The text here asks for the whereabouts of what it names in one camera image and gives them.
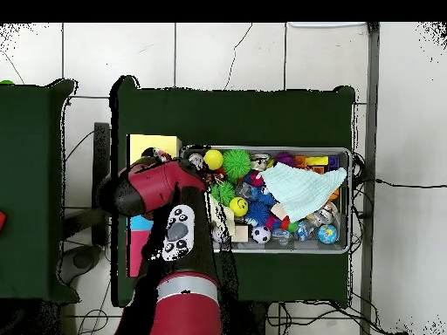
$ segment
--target yellow tennis ball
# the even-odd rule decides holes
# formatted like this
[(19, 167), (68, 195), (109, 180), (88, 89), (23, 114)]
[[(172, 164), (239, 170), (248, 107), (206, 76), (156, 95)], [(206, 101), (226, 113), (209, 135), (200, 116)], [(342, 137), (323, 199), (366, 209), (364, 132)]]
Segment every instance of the yellow tennis ball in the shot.
[(242, 217), (248, 212), (248, 203), (244, 198), (237, 196), (231, 199), (230, 209), (236, 217)]
[(206, 152), (203, 160), (208, 165), (208, 168), (211, 171), (220, 168), (222, 166), (222, 163), (224, 163), (222, 154), (216, 149), (210, 149), (208, 152)]

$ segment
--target purple toy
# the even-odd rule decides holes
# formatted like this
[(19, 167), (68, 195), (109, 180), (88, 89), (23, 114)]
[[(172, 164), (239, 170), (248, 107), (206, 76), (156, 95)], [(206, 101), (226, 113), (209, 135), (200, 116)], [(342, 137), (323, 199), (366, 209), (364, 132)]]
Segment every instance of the purple toy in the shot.
[(284, 163), (289, 167), (295, 168), (295, 159), (287, 152), (279, 152), (276, 155), (276, 161), (279, 163)]

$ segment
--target blue ball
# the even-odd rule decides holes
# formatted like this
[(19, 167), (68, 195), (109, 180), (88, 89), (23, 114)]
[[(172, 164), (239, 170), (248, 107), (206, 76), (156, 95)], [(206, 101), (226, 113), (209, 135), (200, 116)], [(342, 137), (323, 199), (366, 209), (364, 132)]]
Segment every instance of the blue ball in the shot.
[(334, 244), (337, 241), (339, 233), (333, 225), (322, 225), (318, 229), (318, 240), (324, 244)]

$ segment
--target soccer ball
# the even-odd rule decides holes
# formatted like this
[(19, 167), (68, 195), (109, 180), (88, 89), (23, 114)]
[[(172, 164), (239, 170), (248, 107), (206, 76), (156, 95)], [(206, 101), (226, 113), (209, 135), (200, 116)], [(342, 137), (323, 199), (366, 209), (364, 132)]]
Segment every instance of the soccer ball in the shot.
[(272, 233), (266, 226), (258, 226), (251, 231), (251, 237), (258, 244), (265, 244), (270, 240)]

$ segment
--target orange toy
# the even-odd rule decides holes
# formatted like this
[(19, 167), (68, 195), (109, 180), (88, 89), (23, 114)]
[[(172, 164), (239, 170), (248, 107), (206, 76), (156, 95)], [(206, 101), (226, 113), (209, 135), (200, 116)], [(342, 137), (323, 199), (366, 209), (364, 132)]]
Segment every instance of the orange toy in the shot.
[(295, 155), (295, 164), (297, 168), (306, 167), (306, 157), (304, 155)]
[(339, 195), (340, 195), (340, 189), (337, 188), (337, 189), (331, 194), (331, 196), (329, 196), (329, 201), (331, 202), (331, 201), (337, 199), (337, 198), (339, 197)]

